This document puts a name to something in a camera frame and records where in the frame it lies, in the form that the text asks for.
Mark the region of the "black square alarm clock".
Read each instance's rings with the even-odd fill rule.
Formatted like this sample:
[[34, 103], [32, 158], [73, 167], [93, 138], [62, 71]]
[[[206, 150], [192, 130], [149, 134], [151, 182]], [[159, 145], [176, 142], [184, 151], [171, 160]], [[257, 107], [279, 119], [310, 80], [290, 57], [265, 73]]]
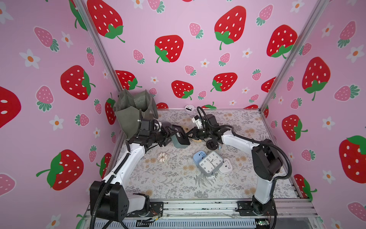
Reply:
[[185, 135], [185, 131], [181, 126], [172, 125], [175, 134], [171, 136], [172, 143], [175, 148], [184, 149], [190, 145], [189, 138]]

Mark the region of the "white round clock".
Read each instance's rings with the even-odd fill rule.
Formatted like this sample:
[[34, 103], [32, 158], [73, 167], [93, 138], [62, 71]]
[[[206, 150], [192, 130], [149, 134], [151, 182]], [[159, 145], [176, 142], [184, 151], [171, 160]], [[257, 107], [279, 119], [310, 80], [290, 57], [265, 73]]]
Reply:
[[186, 113], [191, 113], [195, 111], [195, 106], [194, 105], [186, 105], [185, 106], [185, 112]]

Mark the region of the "grey square analog clock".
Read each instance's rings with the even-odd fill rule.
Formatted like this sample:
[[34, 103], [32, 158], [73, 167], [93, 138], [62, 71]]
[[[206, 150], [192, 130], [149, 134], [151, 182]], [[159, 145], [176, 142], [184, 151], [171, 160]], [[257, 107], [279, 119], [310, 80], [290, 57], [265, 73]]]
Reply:
[[198, 168], [206, 177], [210, 177], [221, 168], [223, 163], [224, 159], [215, 151], [211, 151], [198, 163]]

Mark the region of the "olive green canvas bag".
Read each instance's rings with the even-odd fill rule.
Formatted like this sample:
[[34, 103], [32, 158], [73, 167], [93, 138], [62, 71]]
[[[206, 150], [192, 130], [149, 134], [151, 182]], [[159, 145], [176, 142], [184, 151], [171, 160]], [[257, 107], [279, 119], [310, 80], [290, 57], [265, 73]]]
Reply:
[[124, 132], [126, 139], [135, 135], [139, 128], [139, 120], [158, 119], [158, 111], [154, 98], [147, 90], [135, 95], [123, 90], [113, 106], [113, 111]]

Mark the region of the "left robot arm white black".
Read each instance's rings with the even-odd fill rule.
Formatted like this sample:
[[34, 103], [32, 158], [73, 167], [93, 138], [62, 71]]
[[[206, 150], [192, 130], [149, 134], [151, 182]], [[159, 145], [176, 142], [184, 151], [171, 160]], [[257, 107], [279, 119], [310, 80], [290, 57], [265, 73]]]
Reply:
[[128, 195], [125, 187], [132, 172], [146, 152], [156, 146], [166, 146], [173, 138], [181, 137], [178, 128], [168, 122], [143, 124], [126, 141], [127, 150], [102, 181], [95, 181], [90, 189], [91, 221], [93, 229], [97, 218], [122, 222], [127, 216], [145, 217], [151, 213], [150, 197], [142, 193]]

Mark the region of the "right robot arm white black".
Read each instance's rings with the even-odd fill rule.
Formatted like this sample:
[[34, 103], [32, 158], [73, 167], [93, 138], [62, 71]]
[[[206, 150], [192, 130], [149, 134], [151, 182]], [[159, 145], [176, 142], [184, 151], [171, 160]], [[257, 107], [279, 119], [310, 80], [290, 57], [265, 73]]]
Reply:
[[288, 179], [291, 176], [291, 163], [282, 149], [275, 146], [271, 140], [258, 141], [236, 134], [229, 125], [219, 127], [194, 127], [182, 134], [183, 138], [205, 140], [217, 146], [219, 143], [232, 146], [238, 150], [250, 150], [252, 153], [253, 169], [257, 174], [256, 191], [252, 197], [250, 210], [258, 215], [276, 210], [274, 188], [278, 179]]

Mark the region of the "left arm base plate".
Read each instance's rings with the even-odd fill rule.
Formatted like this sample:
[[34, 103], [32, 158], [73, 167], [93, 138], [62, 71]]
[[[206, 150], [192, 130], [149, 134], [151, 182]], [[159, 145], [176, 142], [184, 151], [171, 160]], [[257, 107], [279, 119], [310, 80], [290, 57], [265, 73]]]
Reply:
[[142, 210], [133, 211], [129, 213], [127, 218], [152, 218], [155, 216], [162, 216], [164, 210], [164, 202], [161, 201], [153, 201], [150, 202], [146, 207]]

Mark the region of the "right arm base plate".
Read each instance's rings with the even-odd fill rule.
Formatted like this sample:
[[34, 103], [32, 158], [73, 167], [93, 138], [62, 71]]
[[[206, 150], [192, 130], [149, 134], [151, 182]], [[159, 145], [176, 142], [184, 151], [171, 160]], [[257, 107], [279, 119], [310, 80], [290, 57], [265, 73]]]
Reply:
[[277, 216], [276, 207], [272, 200], [269, 200], [266, 204], [256, 201], [238, 201], [235, 212], [238, 212], [240, 216]]

